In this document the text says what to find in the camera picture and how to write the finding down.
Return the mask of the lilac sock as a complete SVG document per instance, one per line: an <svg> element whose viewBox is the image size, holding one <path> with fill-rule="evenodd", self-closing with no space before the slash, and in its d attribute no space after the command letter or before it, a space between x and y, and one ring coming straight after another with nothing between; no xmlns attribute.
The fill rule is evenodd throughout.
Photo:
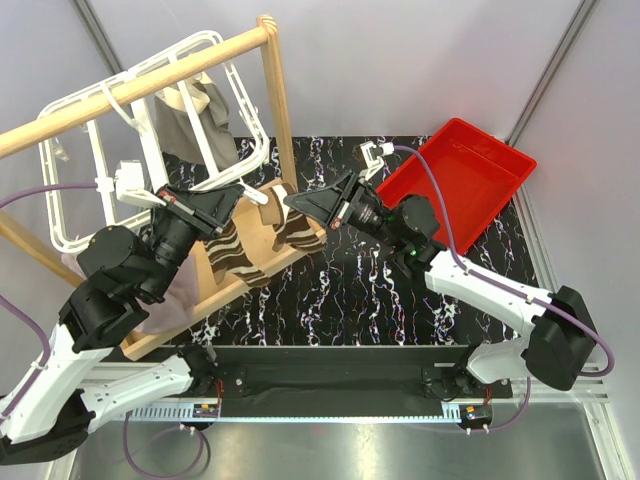
<svg viewBox="0 0 640 480"><path fill-rule="evenodd" d="M199 303L195 256L190 254L164 293L162 303L146 304L137 300L138 305L149 316L134 328L135 332L160 334L187 325L194 307Z"/></svg>

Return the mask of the brown striped sock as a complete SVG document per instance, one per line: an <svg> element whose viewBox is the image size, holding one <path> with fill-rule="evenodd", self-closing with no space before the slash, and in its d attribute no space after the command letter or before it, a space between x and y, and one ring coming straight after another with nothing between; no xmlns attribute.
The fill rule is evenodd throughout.
<svg viewBox="0 0 640 480"><path fill-rule="evenodd" d="M284 203L289 195L297 193L290 183L281 183L261 189L267 196L267 203L258 207L263 225L270 226L275 234L272 250L279 252L290 246L305 254L323 249L325 241L319 239L308 218Z"/></svg>
<svg viewBox="0 0 640 480"><path fill-rule="evenodd" d="M270 277L248 258L233 221L217 238L204 241L203 246L216 283L221 283L227 274L236 276L250 289L270 283Z"/></svg>

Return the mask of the white clothes peg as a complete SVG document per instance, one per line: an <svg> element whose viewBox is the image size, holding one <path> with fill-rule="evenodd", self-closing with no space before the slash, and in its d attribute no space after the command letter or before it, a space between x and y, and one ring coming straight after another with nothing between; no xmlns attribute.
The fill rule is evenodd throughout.
<svg viewBox="0 0 640 480"><path fill-rule="evenodd" d="M243 196L255 205L266 205L269 202L268 196L248 185L243 186Z"/></svg>

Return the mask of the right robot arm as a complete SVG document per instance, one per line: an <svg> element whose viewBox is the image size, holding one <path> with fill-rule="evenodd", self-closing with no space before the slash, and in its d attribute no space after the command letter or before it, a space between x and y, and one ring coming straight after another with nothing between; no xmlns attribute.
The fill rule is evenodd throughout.
<svg viewBox="0 0 640 480"><path fill-rule="evenodd" d="M391 249L391 262L429 290L454 297L501 321L517 338L468 347L441 376L445 389L476 396L499 380L533 377L569 391L595 348L595 328L582 296L515 282L459 256L435 240L440 224L430 201L406 196L386 207L358 174L283 200L325 228L349 225Z"/></svg>

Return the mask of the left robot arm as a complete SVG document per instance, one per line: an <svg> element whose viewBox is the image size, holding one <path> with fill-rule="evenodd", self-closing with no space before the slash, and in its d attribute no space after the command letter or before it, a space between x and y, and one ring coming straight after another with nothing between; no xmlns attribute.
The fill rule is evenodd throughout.
<svg viewBox="0 0 640 480"><path fill-rule="evenodd" d="M202 192L166 185L152 196L150 234L119 225L96 232L78 256L85 280L61 308L42 354L1 400L2 465L59 459L128 411L213 390L214 362L199 346L117 381L80 385L148 318L146 306L163 302L194 244L223 232L243 193L240 184Z"/></svg>

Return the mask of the white plastic sock hanger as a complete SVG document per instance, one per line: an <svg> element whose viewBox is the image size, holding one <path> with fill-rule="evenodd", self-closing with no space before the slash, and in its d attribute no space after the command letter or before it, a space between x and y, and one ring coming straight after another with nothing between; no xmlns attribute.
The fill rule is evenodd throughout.
<svg viewBox="0 0 640 480"><path fill-rule="evenodd" d="M104 95L108 100L112 101L114 99L113 91L116 87L141 78L149 73L155 73L166 66L173 65L197 53L204 53L213 47L220 45L226 46L228 44L229 42L215 31L203 30L197 32L138 63L123 73L109 77L52 102L40 112L38 118L43 119L51 114L62 111L66 107L76 106L96 96ZM203 123L204 112L205 109L212 106L213 103L211 101L201 101L199 99L201 92L195 87L197 83L202 85L208 83L208 77L205 75L205 69L203 67L198 68L196 73L190 77L185 77L172 85L158 88L154 91L155 97L164 102L175 98L179 103L179 108L183 111L192 127L196 151L202 156L208 174L208 177L204 181L196 184L192 188L194 191L205 191L234 182L241 184L243 182L243 176L258 169L260 165L268 161L269 157L270 141L260 122L258 111L253 106L234 63L231 60L227 60L222 63L222 66L236 101L238 102L240 117L255 141L255 147L252 153L232 166L222 166L222 156L214 152L214 144L208 139L205 133ZM121 116L126 124L138 133L144 154L144 160L141 162L144 179L148 178L151 181L151 186L154 189L159 189L169 183L168 173L162 156L163 150L160 146L160 137L156 131L159 120L151 118L146 101L143 98L132 101L131 109L132 113L127 114L122 107L118 106L115 108L115 112ZM89 136L96 169L96 178L104 176L114 177L115 173L110 174L108 172L97 121L95 119L83 121L80 123L80 126ZM134 230L150 222L149 208L137 207L120 202L116 199L114 193L101 194L98 192L98 194L101 198L105 222L108 226L125 226Z"/></svg>

